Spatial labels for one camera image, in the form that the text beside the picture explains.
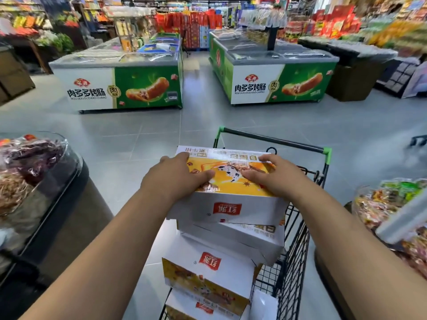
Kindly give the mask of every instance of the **shopping cart handle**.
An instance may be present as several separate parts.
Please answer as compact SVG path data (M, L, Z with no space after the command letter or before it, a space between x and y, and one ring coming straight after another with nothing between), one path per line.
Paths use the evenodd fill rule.
M319 146L314 146L314 145L303 144L301 142L292 142L290 140L284 140L284 139L278 139L278 138L274 138L274 137L267 137L267 136L262 136L262 135L257 135L257 134L251 134L251 133L240 131L240 130L226 128L224 126L220 126L220 128L218 129L218 133L216 134L216 138L213 142L214 148L216 148L218 146L218 140L220 138L221 133L233 134L233 135L237 135L237 136L243 136L243 137L248 137L248 138L252 138L252 139L262 140L262 141L266 141L266 142L272 142L272 143L278 144L278 145L284 145L284 146L289 146L289 147L293 147L293 148L299 148L299 149L303 149L303 150L313 151L315 153L320 153L320 154L325 155L326 156L325 163L328 165L330 164L332 149L329 147L319 147Z

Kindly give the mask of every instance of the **red logo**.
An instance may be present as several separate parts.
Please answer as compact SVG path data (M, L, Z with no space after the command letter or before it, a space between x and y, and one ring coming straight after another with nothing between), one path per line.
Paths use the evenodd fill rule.
M216 64L218 67L221 66L221 54L219 49L216 50Z
M221 258L215 257L210 253L204 252L200 257L199 263L203 263L211 270L217 271L220 267Z
M225 202L215 202L213 204L213 213L224 213L226 215L239 215L242 204L231 204Z
M90 83L88 80L85 80L84 78L78 78L77 80L74 81L74 85L82 87L82 86L89 86Z
M249 74L245 77L245 80L247 80L249 83L256 82L258 80L258 76L255 74Z
M204 304L201 304L200 302L197 302L195 304L196 308L202 309L204 312L206 312L207 314L214 314L213 309L208 308L207 306L205 306Z

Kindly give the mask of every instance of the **hand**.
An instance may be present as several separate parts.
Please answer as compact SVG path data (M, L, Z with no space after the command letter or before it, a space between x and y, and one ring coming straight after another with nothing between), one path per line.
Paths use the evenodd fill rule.
M188 157L189 153L186 152L179 153L174 158L163 156L142 179L141 190L163 197L168 203L174 204L214 177L213 170L190 173L187 166Z
M242 171L242 175L254 183L264 185L274 195L292 201L304 193L307 181L311 182L299 167L280 156L264 154L259 160L271 161L275 165L275 171L266 174L250 169Z

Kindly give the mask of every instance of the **yellow product box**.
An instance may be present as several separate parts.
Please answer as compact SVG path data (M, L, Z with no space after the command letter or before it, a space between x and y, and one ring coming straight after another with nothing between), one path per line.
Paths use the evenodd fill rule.
M166 313L170 320L229 320L224 312L211 307L209 301L199 302L186 291L173 289L166 300ZM249 319L250 306L247 305L241 320Z
M178 146L176 153L183 151L190 155L187 165L191 173L212 169L215 177L179 200L169 211L168 219L279 224L289 202L242 176L242 171L248 169L272 172L274 166L271 163L258 159L265 153L188 146Z
M165 283L231 319L249 304L259 268L249 258L236 258L177 234L162 258Z
M273 266L283 252L284 226L232 224L227 222L183 222L177 229L202 244L250 258L254 264Z

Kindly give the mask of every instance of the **black pole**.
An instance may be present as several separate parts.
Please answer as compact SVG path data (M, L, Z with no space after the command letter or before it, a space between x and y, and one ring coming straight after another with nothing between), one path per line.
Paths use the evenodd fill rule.
M274 50L274 45L276 43L276 36L277 31L279 30L279 27L269 27L269 36L267 41L267 50Z

